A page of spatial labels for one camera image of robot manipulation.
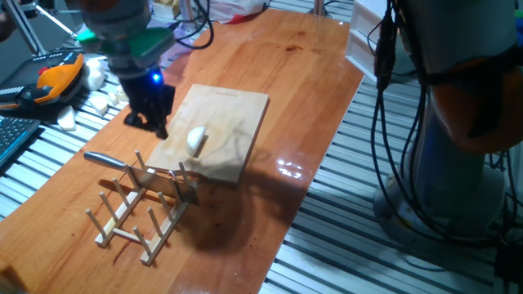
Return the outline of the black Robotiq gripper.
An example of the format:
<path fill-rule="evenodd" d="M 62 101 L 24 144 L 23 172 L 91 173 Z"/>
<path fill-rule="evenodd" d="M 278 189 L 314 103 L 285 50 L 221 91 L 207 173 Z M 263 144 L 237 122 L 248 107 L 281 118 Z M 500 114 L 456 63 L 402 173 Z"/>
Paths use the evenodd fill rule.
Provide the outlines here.
<path fill-rule="evenodd" d="M 123 122 L 131 127 L 146 127 L 139 116 L 139 113 L 144 114 L 154 124 L 156 136 L 167 139 L 167 118 L 172 112 L 176 88 L 165 83 L 161 69 L 153 66 L 131 78 L 120 78 L 119 81 L 132 109 Z"/>

